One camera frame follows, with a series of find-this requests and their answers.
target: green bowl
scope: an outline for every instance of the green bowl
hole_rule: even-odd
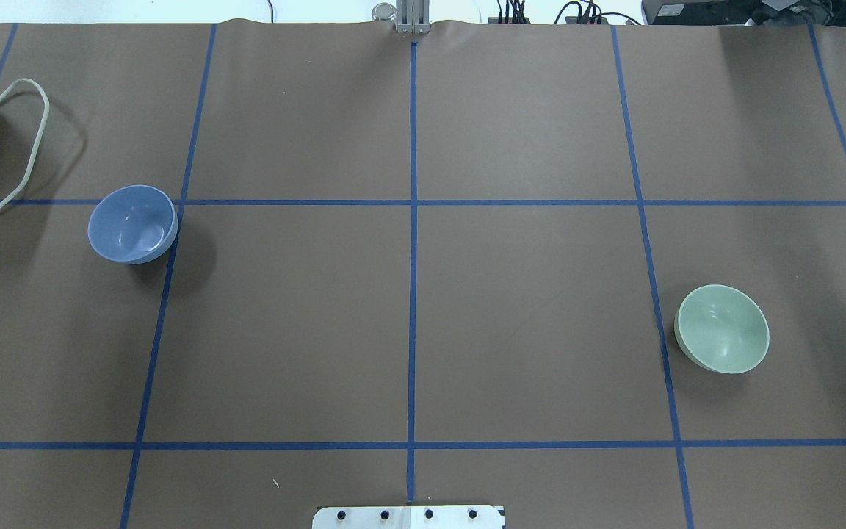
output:
[[[769,324],[759,305],[722,284],[687,295],[674,318],[674,335],[687,358],[717,373],[745,373],[769,350]]]

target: bowl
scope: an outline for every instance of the bowl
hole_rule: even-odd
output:
[[[107,195],[90,215],[87,237],[101,257],[127,265],[149,262],[168,250],[178,233],[171,198],[151,185],[130,185]]]
[[[722,284],[687,295],[675,315],[674,334],[687,358],[717,373],[745,373],[769,350],[769,324],[759,305]]]

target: white mounting plate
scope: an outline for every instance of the white mounting plate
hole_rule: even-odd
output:
[[[427,518],[427,511],[432,514]],[[472,518],[470,511],[476,513]],[[312,529],[504,529],[505,508],[491,505],[322,508]]]

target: black wire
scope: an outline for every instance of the black wire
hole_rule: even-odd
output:
[[[602,13],[601,12],[600,14],[598,14],[600,21],[602,20],[602,17],[604,17],[605,15],[618,15],[618,16],[621,16],[621,17],[625,17],[625,18],[631,20],[632,24],[635,24],[635,26],[641,26],[641,24],[638,23],[638,20],[635,20],[634,18],[630,17],[629,15],[627,15],[625,13],[615,13],[613,11],[609,11],[608,13]]]
[[[576,6],[576,16],[577,17],[580,17],[580,16],[583,15],[583,4],[580,4],[579,2],[567,2],[566,4],[563,5],[563,7],[560,8],[560,13],[557,13],[557,17],[554,19],[554,25],[557,24],[558,21],[560,21],[560,16],[563,15],[563,11],[566,11],[567,7],[570,7],[570,6]]]

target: white bracket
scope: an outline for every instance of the white bracket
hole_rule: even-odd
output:
[[[430,33],[430,0],[397,0],[397,33]]]
[[[490,505],[322,508],[312,529],[505,529],[505,508]]]

